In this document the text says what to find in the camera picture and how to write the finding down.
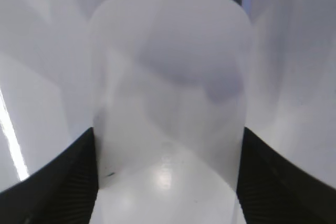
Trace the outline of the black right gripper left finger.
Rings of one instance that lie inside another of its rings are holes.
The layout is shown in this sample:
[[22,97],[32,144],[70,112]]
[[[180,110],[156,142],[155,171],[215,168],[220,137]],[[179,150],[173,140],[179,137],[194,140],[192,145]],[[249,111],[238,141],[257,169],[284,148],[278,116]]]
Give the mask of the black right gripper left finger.
[[93,129],[1,193],[1,223],[89,223],[99,189]]

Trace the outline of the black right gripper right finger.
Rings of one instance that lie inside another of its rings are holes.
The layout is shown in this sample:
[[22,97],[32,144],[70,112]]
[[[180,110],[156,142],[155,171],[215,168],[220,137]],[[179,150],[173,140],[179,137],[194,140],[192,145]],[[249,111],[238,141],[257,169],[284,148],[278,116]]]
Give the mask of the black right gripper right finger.
[[244,129],[236,193],[247,223],[335,223],[335,189]]

